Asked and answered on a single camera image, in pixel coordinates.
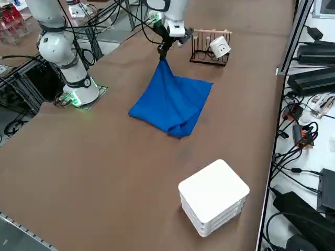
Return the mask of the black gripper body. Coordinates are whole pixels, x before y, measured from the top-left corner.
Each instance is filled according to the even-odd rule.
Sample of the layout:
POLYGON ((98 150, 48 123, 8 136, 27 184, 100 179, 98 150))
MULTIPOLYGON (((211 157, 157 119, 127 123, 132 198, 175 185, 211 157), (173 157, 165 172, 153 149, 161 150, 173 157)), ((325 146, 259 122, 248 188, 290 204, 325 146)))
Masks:
POLYGON ((185 28, 185 35, 182 37, 171 37, 168 30, 164 27, 161 22, 156 22, 153 25, 153 31, 162 38, 164 44, 172 44, 175 41, 178 41, 180 44, 184 44, 194 33, 192 27, 185 28))

